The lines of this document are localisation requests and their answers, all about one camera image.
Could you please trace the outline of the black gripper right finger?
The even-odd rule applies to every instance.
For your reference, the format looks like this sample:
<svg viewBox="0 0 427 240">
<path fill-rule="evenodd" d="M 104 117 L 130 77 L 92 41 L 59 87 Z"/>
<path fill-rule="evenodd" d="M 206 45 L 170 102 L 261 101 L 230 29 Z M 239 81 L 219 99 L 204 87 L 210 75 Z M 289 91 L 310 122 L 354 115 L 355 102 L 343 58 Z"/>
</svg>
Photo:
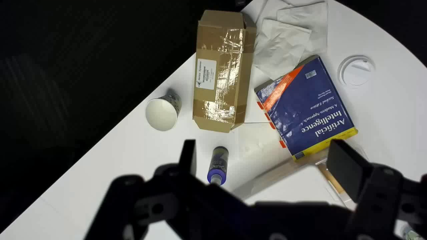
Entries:
<svg viewBox="0 0 427 240">
<path fill-rule="evenodd" d="M 353 201 L 358 201 L 373 165 L 345 139 L 333 139 L 327 167 Z"/>
</svg>

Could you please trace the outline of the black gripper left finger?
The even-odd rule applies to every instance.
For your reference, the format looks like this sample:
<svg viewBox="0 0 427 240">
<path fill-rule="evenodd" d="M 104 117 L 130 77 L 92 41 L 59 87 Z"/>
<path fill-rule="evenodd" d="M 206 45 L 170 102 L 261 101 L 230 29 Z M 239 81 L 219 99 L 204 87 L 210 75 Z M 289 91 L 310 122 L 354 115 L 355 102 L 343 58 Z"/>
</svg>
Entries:
<svg viewBox="0 0 427 240">
<path fill-rule="evenodd" d="M 179 158 L 179 166 L 186 173 L 190 173 L 190 174 L 196 173 L 196 141 L 195 139 L 184 141 L 182 154 Z"/>
</svg>

